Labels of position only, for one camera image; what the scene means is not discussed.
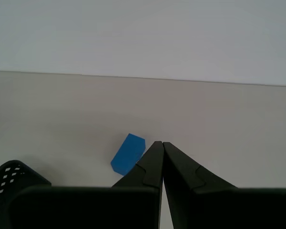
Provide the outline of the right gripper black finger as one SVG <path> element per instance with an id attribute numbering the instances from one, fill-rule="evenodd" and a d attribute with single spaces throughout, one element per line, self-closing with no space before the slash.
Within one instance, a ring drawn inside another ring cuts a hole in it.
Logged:
<path id="1" fill-rule="evenodd" d="M 286 188 L 239 188 L 165 142 L 163 178 L 175 229 L 286 229 Z"/>
<path id="2" fill-rule="evenodd" d="M 112 187 L 34 187 L 8 208 L 14 229 L 157 229 L 164 146 L 156 141 Z"/>

